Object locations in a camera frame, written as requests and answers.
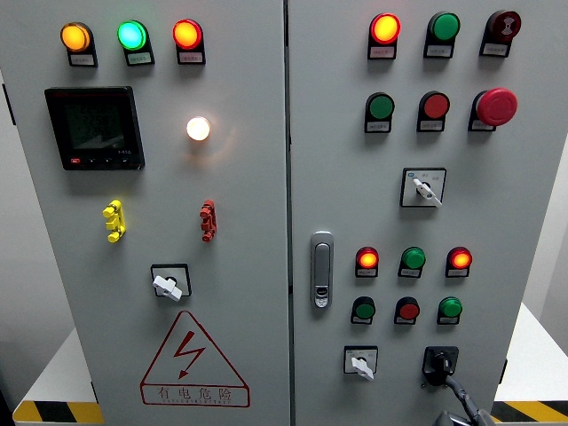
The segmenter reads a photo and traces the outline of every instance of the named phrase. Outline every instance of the high voltage warning symbol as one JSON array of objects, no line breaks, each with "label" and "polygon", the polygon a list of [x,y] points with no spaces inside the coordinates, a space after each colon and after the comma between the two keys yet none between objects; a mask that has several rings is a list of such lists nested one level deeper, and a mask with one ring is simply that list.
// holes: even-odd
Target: high voltage warning symbol
[{"label": "high voltage warning symbol", "polygon": [[148,405],[250,406],[248,385],[188,311],[177,315],[140,391]]}]

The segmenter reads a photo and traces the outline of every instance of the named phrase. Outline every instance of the red push button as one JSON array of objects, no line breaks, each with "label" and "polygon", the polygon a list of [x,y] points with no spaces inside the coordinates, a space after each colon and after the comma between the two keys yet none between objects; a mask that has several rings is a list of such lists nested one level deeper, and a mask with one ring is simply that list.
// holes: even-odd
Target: red push button
[{"label": "red push button", "polygon": [[400,308],[400,316],[405,320],[413,320],[420,313],[420,308],[415,304],[405,304]]},{"label": "red push button", "polygon": [[432,120],[443,117],[449,109],[450,101],[442,93],[434,93],[424,102],[424,113]]},{"label": "red push button", "polygon": [[501,126],[517,112],[517,96],[504,87],[485,92],[477,101],[477,116],[488,126]]},{"label": "red push button", "polygon": [[495,41],[508,43],[521,29],[521,17],[513,11],[498,11],[489,18],[487,29]]}]

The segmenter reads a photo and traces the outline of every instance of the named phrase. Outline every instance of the emergency stop button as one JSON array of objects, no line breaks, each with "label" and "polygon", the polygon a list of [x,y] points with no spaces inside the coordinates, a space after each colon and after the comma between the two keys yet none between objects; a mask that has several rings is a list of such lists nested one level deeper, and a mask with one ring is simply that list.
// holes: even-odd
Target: emergency stop button
[{"label": "emergency stop button", "polygon": [[517,112],[517,96],[504,87],[482,91],[473,101],[469,131],[495,131]]}]

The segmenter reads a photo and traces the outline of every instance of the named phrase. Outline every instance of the indicator light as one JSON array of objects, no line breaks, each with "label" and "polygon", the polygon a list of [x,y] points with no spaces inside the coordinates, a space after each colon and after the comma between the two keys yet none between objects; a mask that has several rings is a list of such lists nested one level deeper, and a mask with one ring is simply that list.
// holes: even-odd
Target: indicator light
[{"label": "indicator light", "polygon": [[367,59],[395,59],[400,20],[392,13],[376,15],[369,26]]},{"label": "indicator light", "polygon": [[413,297],[403,297],[397,302],[394,312],[395,324],[406,324],[413,326],[416,324],[416,318],[420,315],[420,306]]},{"label": "indicator light", "polygon": [[355,276],[374,278],[378,276],[379,253],[372,247],[360,248],[355,257]]},{"label": "indicator light", "polygon": [[144,47],[146,38],[146,29],[135,20],[127,20],[118,27],[118,40],[122,47],[129,51],[137,51]]},{"label": "indicator light", "polygon": [[146,27],[137,20],[125,20],[116,32],[124,50],[126,65],[135,67],[154,63],[150,35]]},{"label": "indicator light", "polygon": [[420,278],[422,268],[426,264],[424,250],[418,247],[407,248],[400,258],[398,276],[407,278]]},{"label": "indicator light", "polygon": [[367,99],[365,107],[365,133],[389,133],[391,131],[394,100],[381,91]]},{"label": "indicator light", "polygon": [[97,54],[92,32],[82,22],[69,22],[59,34],[67,49],[67,58],[71,67],[96,67]]},{"label": "indicator light", "polygon": [[467,277],[473,257],[465,247],[452,248],[447,254],[446,277]]},{"label": "indicator light", "polygon": [[201,27],[192,20],[181,20],[173,29],[174,42],[185,50],[197,46],[202,37]]},{"label": "indicator light", "polygon": [[91,44],[91,35],[84,24],[70,22],[61,29],[61,42],[70,51],[85,51]]},{"label": "indicator light", "polygon": [[203,47],[203,30],[194,20],[180,20],[172,30],[176,43],[177,63],[179,65],[194,65],[205,63]]},{"label": "indicator light", "polygon": [[371,297],[358,297],[351,308],[351,324],[372,324],[375,312],[375,301]]},{"label": "indicator light", "polygon": [[202,141],[209,136],[211,126],[207,118],[194,117],[187,122],[187,135],[197,141]]},{"label": "indicator light", "polygon": [[460,323],[460,315],[462,315],[463,306],[457,297],[446,297],[438,306],[438,324],[453,325]]},{"label": "indicator light", "polygon": [[485,25],[480,56],[507,58],[513,38],[521,29],[521,17],[513,11],[498,11],[489,17]]},{"label": "indicator light", "polygon": [[416,131],[444,131],[450,99],[439,91],[429,91],[420,100]]},{"label": "indicator light", "polygon": [[517,112],[517,96],[504,87],[482,91],[473,100],[469,131],[495,131]]},{"label": "indicator light", "polygon": [[460,19],[455,13],[439,12],[432,16],[426,30],[424,58],[452,58],[460,26]]},{"label": "indicator light", "polygon": [[391,44],[400,34],[400,21],[392,13],[377,15],[371,23],[371,36],[380,44]]}]

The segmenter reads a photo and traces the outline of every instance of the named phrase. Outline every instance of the red terminal block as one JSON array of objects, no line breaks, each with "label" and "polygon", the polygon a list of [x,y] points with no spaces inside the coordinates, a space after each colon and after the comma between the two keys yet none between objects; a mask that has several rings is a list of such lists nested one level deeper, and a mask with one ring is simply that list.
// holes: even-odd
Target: red terminal block
[{"label": "red terminal block", "polygon": [[203,242],[211,242],[217,233],[217,216],[215,215],[215,202],[213,200],[205,200],[199,216],[203,222],[201,222],[201,230],[203,231],[203,236],[201,240]]}]

